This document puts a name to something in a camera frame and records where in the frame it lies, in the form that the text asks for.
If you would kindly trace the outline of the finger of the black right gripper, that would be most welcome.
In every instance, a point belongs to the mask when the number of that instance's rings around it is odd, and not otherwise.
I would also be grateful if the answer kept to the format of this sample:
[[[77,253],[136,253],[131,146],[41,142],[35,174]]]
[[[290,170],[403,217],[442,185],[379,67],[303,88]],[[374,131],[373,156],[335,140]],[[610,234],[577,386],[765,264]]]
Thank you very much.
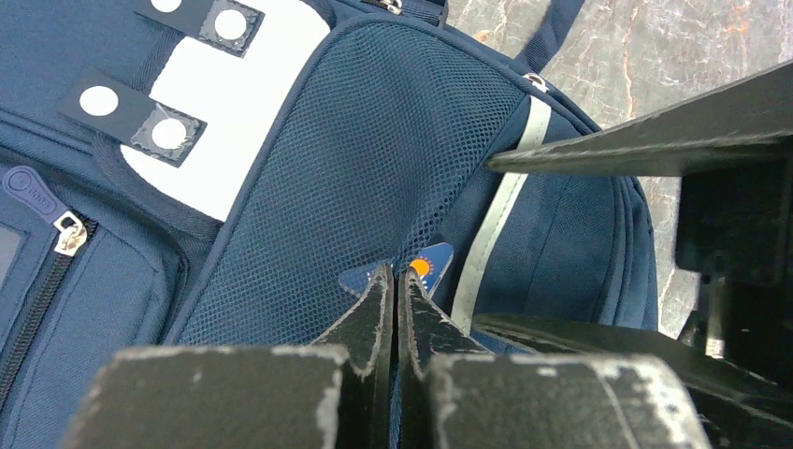
[[[740,411],[792,427],[792,393],[723,359],[657,331],[520,314],[481,313],[473,327],[516,346],[548,354],[651,355],[669,365],[685,386]]]
[[[792,64],[772,68],[581,138],[523,143],[501,173],[682,177],[790,157]]]

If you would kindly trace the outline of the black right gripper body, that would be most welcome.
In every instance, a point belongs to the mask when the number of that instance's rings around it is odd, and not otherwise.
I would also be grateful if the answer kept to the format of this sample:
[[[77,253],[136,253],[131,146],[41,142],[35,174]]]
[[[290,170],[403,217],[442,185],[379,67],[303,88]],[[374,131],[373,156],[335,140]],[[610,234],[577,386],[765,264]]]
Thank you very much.
[[[684,176],[675,263],[697,272],[706,346],[792,387],[792,160]]]

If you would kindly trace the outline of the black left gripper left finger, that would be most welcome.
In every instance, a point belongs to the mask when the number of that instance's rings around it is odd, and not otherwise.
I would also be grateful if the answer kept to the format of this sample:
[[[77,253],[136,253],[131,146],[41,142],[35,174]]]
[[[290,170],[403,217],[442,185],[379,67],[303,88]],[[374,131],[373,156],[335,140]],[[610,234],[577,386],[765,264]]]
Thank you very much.
[[[392,267],[377,266],[359,300],[312,342],[347,353],[332,419],[335,448],[389,446],[394,295]]]

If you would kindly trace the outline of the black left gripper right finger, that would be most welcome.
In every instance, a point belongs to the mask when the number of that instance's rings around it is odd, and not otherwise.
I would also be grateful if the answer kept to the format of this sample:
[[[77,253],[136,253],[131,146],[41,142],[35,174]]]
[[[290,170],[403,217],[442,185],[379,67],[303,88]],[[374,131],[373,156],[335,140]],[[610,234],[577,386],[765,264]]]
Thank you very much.
[[[429,394],[432,362],[456,356],[491,358],[493,353],[451,321],[429,297],[414,268],[403,271],[397,281],[397,348],[399,446],[438,448]]]

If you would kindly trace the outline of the navy blue student backpack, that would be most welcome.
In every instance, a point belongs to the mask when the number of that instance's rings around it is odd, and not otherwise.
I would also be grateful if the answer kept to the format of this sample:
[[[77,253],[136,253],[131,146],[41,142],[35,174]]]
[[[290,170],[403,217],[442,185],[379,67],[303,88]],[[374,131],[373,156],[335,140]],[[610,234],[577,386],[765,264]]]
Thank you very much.
[[[541,77],[581,8],[512,58],[443,1],[3,2],[2,446],[124,347],[306,343],[425,252],[457,323],[656,329],[637,179],[484,165],[597,130]]]

